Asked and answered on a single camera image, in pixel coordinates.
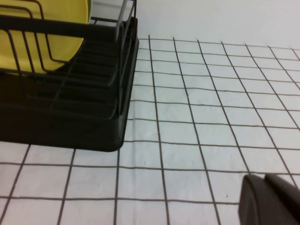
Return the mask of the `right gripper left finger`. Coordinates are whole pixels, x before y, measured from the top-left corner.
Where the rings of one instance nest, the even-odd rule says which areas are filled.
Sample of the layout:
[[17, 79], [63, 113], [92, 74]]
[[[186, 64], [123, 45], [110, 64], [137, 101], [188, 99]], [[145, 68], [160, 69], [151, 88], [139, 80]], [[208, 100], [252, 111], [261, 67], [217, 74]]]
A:
[[298, 225], [300, 212], [290, 212], [265, 177], [243, 178], [238, 209], [242, 225]]

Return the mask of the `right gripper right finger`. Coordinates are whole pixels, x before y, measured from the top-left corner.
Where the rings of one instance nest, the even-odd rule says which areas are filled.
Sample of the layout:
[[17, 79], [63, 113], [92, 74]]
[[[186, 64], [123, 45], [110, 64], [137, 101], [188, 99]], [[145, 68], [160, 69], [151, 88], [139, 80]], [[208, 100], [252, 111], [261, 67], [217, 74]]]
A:
[[265, 175], [265, 180], [290, 212], [300, 211], [300, 190], [297, 187], [274, 174]]

